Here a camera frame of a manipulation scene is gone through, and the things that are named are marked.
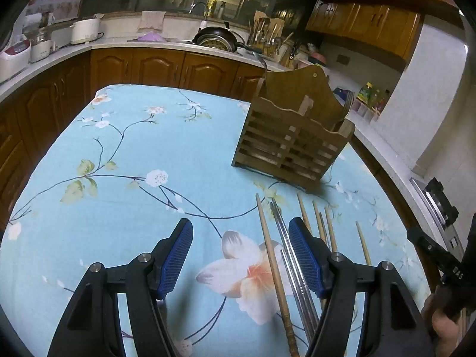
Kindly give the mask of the person's right hand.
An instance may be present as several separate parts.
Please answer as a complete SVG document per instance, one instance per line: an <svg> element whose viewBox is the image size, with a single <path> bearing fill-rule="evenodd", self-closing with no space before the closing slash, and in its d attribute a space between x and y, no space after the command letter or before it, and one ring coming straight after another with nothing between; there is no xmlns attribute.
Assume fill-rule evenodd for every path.
<svg viewBox="0 0 476 357"><path fill-rule="evenodd" d="M433 335L435 356L474 356L475 337L469 331L458 341L460 325L457 316L466 307L464 293L439 285L424 302L421 312L428 331Z"/></svg>

